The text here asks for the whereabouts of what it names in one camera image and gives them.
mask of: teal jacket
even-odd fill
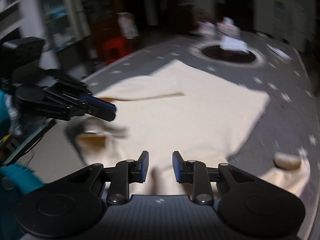
[[[0,90],[0,140],[9,133],[10,117],[4,102],[4,92]]]
[[[14,215],[16,205],[23,194],[43,185],[20,164],[0,168],[0,240],[18,240],[23,236]]]

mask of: white cloth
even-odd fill
[[[245,53],[249,53],[247,43],[226,35],[224,35],[221,39],[220,48],[223,50],[244,51]]]
[[[168,87],[175,87],[172,82],[180,95],[176,89],[169,92]],[[125,89],[126,83],[129,87],[137,83],[136,98]],[[115,102],[114,121],[129,128],[128,138],[118,141],[127,159],[137,160],[144,150],[150,154],[146,182],[131,184],[130,193],[159,195],[185,194],[175,180],[173,151],[179,151],[185,160],[217,167],[241,148],[269,100],[265,92],[239,87],[178,60],[153,73],[152,78],[130,78],[97,96],[134,100]],[[110,159],[107,166],[115,162]]]

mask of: white star pattern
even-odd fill
[[[268,82],[268,86],[271,87],[273,90],[278,90],[278,88],[272,83]]]
[[[213,67],[210,67],[210,66],[207,67],[207,70],[210,70],[210,71],[213,71],[213,72],[216,71]]]
[[[316,145],[317,144],[316,138],[315,138],[315,136],[313,134],[309,135],[309,140],[310,140],[310,143],[312,145]]]
[[[246,85],[244,85],[244,84],[239,84],[239,86],[240,87],[242,87],[242,88],[248,88]]]
[[[300,75],[297,71],[294,71],[294,73],[295,73],[298,77],[301,77],[301,75]]]
[[[253,80],[254,80],[255,82],[257,82],[258,84],[263,84],[262,81],[261,81],[259,78],[257,78],[257,77],[253,77]]]
[[[301,148],[298,149],[298,152],[301,157],[307,157],[307,154],[308,154],[307,150],[305,148],[303,148],[302,146],[301,146]]]
[[[306,93],[308,96],[312,97],[311,93],[309,91],[306,90]]]
[[[161,203],[164,202],[164,201],[165,201],[165,200],[162,199],[162,198],[159,198],[159,199],[156,200],[156,202],[159,203],[159,204],[161,204]]]
[[[291,102],[291,99],[289,98],[289,96],[287,94],[281,93],[281,97],[287,101],[287,102]]]

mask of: beige towel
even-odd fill
[[[117,127],[94,116],[82,119],[82,122],[84,133],[76,136],[76,143],[85,163],[114,167],[117,162],[127,158],[118,141],[127,137],[125,127]]]
[[[300,197],[310,179],[310,164],[307,158],[301,158],[298,169],[283,170],[275,167],[260,178]]]
[[[164,195],[185,193],[175,181],[173,151],[185,160],[217,167],[241,148],[269,100],[265,92],[239,87],[178,60],[151,77],[121,81],[97,96],[130,100],[115,102],[118,111],[113,123],[128,127],[128,137],[117,140],[125,155],[119,161],[137,160],[143,150],[150,153],[146,182],[131,186],[130,192]],[[114,162],[110,158],[103,164]]]

